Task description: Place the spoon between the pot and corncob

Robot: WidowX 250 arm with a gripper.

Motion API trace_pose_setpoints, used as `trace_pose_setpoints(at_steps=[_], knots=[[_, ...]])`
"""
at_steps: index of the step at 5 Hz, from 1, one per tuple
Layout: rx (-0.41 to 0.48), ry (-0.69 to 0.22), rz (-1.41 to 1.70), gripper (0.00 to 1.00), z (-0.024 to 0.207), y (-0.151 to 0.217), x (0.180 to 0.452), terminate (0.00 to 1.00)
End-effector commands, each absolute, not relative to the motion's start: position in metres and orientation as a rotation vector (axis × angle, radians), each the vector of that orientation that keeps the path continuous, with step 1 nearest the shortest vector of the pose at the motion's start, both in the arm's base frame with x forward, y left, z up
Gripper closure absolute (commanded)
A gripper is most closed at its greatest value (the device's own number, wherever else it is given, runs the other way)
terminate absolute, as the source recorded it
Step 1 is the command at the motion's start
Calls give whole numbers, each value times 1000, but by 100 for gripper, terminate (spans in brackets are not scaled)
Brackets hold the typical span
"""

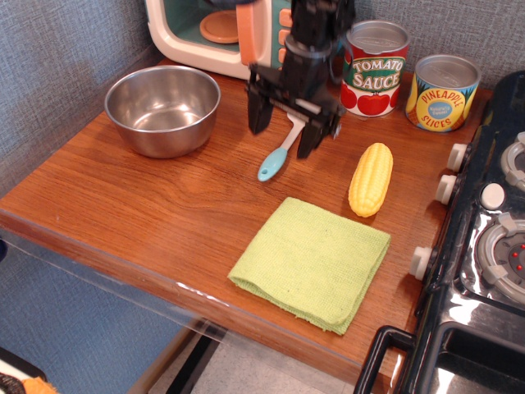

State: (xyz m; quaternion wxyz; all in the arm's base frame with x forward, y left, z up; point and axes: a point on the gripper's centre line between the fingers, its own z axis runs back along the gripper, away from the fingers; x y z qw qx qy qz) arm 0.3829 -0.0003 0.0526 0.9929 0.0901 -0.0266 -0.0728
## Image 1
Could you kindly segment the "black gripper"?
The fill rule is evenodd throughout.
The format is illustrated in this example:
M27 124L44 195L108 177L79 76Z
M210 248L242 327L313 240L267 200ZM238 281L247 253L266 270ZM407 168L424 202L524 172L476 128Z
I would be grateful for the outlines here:
M308 122L301 131L297 158L305 159L325 136L337 137L345 110L327 88L332 45L301 43L285 38L285 59L280 69L253 63L247 83L249 129L254 135L267 129L273 108L296 112Z

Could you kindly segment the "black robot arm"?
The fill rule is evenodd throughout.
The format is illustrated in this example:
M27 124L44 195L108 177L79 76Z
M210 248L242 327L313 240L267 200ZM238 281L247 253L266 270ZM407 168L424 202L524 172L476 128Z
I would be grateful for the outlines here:
M248 124L255 135L264 131L275 106L303 119L297 157L307 158L326 136L338 133L345 113L328 80L355 7L353 1L293 1L291 17L281 69L249 66Z

